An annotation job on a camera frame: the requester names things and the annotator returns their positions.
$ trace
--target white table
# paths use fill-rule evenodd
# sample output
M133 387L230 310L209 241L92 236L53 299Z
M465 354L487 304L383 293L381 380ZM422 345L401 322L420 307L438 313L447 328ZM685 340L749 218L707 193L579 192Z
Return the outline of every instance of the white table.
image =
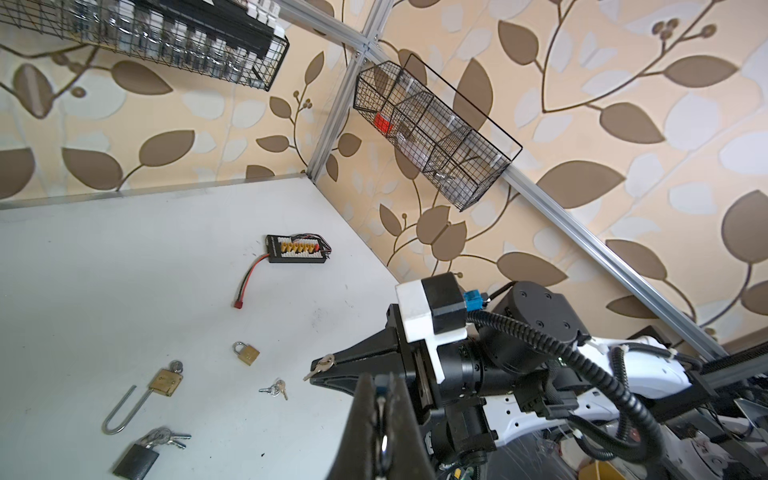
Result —
M320 233L324 264L263 261L268 233ZM302 382L310 361L381 330L395 279L306 178L0 211L0 471L114 478L166 425L147 480L325 478L352 397ZM246 366L242 341L261 355ZM128 387L184 363L126 429L101 422ZM258 393L281 377L289 400Z

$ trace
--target open padlock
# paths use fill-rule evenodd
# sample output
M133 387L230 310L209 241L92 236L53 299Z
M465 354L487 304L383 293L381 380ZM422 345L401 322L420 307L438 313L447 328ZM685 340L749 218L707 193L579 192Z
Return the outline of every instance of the open padlock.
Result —
M131 393L136 389L136 385L132 386L128 389L128 392L123 396L123 399L112 409L110 414L107 416L107 418L104 420L104 423L101 424L101 431L106 433L107 435L114 435L115 433L121 432L125 426L128 424L128 422L131 421L132 418L134 418L134 415L136 415L136 412L139 411L141 406L144 404L144 402L147 401L147 398L149 397L149 394L152 392L162 393L165 396L171 396L176 391L176 388L179 386L179 383L181 383L181 380L184 378L181 375L181 372L184 371L184 365L182 365L181 362L178 360L174 360L170 363L168 370L162 369L152 380L152 383L150 383L149 388L145 392L145 394L139 399L138 403L134 408L131 410L130 413L128 413L128 416L123 420L123 422L118 425L114 429L109 428L109 421L112 420L112 417L114 417L114 414L118 412L120 407L123 406L126 400L128 400L128 397L131 396Z
M240 349L240 351L237 350L237 347L239 346L243 347ZM243 342L236 342L232 346L232 349L237 354L237 358L242 360L248 366L253 365L253 362L255 362L256 358L259 356L259 350L256 350L252 346L247 345Z

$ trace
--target padlock shackle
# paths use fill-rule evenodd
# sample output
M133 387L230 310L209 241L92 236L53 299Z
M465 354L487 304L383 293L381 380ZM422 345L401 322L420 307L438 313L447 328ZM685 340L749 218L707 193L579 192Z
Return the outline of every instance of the padlock shackle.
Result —
M114 417L114 414L118 412L120 407L123 406L125 401L128 400L128 397L131 396L131 393L133 393L135 389L136 389L136 385L129 388L128 392L125 395L123 395L122 400L112 409L109 415L107 415L107 418L104 420L104 423L101 424L102 432L106 433L107 435L114 435L115 433L122 432L125 426L128 424L128 422L130 422L134 418L134 415L136 415L136 412L139 411L139 409L144 404L144 402L147 401L149 394L152 393L152 389L147 389L147 392L139 399L139 402L136 404L136 406L134 406L131 412L128 413L128 416L125 417L125 420L123 420L116 429L110 429L108 425L109 421L112 420L112 417Z

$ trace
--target wire basket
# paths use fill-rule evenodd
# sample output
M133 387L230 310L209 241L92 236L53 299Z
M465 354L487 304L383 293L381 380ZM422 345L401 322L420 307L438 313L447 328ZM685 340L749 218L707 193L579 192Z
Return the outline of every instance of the wire basket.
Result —
M360 72L355 109L445 198L465 210L480 200L511 160L417 80L407 68L411 61L421 62L411 54L404 67L387 61ZM507 136L519 147L516 156L522 146Z
M271 14L244 0L0 0L0 23L267 91L289 47Z

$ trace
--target leaf pattern wallpaper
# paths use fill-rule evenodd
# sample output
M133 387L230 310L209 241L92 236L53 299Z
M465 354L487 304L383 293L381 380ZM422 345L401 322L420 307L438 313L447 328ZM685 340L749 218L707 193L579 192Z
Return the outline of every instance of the leaf pattern wallpaper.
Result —
M768 322L764 25L760 0L397 0L379 42L728 347ZM355 112L345 135L318 185L399 280L534 280L592 333L679 339L504 181L459 213Z
M362 28L372 0L313 4ZM270 92L0 25L0 201L302 171L347 52L281 25Z

